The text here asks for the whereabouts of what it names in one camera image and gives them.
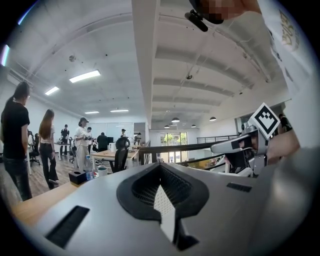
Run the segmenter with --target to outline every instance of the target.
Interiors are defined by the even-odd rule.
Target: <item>water bottle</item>
[[[93,180],[95,178],[93,166],[90,161],[90,155],[85,156],[85,176],[88,181]]]

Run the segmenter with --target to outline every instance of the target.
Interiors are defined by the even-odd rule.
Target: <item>desk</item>
[[[31,164],[30,164],[30,146],[28,145],[27,149],[26,149],[26,160],[27,160],[27,167],[28,167],[28,172],[30,175],[32,175],[32,169],[31,169]]]
[[[26,225],[33,226],[49,208],[66,198],[80,185],[68,182],[48,192],[23,201],[12,208],[13,215]]]
[[[137,158],[137,162],[139,163],[139,154],[138,154],[139,150],[136,149],[134,152],[128,153],[128,156],[126,157],[126,160],[129,161],[130,167],[133,167],[132,164],[132,159],[135,156],[138,156]],[[92,157],[92,164],[93,164],[93,169],[96,169],[96,159],[105,159],[107,161],[115,161],[115,156],[116,156],[116,152],[111,152],[110,149],[105,150],[105,151],[101,151],[101,152],[97,152],[97,153],[93,153],[91,154]]]
[[[70,146],[70,143],[54,143],[54,144],[58,146]],[[58,154],[59,154],[59,161],[61,161],[60,148],[58,150]]]

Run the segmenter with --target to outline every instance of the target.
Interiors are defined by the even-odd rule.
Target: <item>floor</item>
[[[110,167],[109,162],[103,162],[106,167]],[[133,162],[133,166],[137,166],[138,163],[136,161]],[[32,175],[29,175],[29,185],[32,193],[32,197],[36,197],[41,195],[47,191],[49,191],[48,185],[46,183],[42,163],[39,165],[38,163],[34,162],[31,166]],[[68,173],[74,171],[74,164],[69,162],[69,156],[62,156],[61,161],[59,161],[59,157],[56,156],[56,167],[55,167],[57,176],[58,176],[58,183],[63,185],[69,182],[69,175]],[[0,164],[0,172],[4,171],[4,164]]]

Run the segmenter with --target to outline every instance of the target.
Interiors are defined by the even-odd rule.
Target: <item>man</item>
[[[90,139],[88,139],[88,151],[90,154],[90,149],[91,149],[91,145],[92,145],[92,133],[91,133],[92,128],[88,127],[88,129],[86,130],[86,132],[88,133],[88,137],[90,137]]]
[[[122,129],[122,130],[121,130],[121,135],[120,135],[121,138],[122,138],[122,137],[126,137],[125,131],[126,131],[125,129]]]
[[[278,126],[278,134],[284,134],[292,130],[292,127],[284,114],[279,114],[280,124]]]
[[[108,150],[108,137],[105,136],[104,132],[101,132],[101,135],[96,138],[96,142],[98,142],[98,152]]]
[[[213,24],[235,18],[252,11],[262,14],[270,33],[271,53],[277,60],[291,96],[285,113],[292,127],[290,131],[279,134],[270,140],[268,159],[289,156],[300,146],[314,148],[320,143],[317,130],[308,134],[302,124],[320,123],[320,117],[308,113],[313,106],[319,109],[319,76],[317,74],[316,54],[304,38],[304,32],[293,17],[275,0],[189,0],[193,8]],[[297,113],[305,113],[295,118]]]
[[[68,137],[69,137],[69,130],[68,125],[66,124],[64,126],[64,129],[61,130],[61,143],[67,144],[68,143]],[[60,156],[62,156],[62,149],[64,147],[64,155],[67,155],[67,146],[60,146]]]

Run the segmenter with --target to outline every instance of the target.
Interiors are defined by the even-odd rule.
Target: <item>ceiling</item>
[[[10,74],[36,96],[80,116],[145,116],[130,0],[38,1],[8,45]],[[101,76],[69,81],[94,70]],[[54,86],[60,90],[46,96]],[[110,112],[116,108],[129,112]]]
[[[150,127],[177,117],[186,129],[230,97],[283,79],[261,15],[205,21],[204,33],[184,17],[191,9],[188,0],[38,1],[8,42],[6,66],[35,96],[76,115],[134,113]],[[101,76],[69,81],[93,70]]]

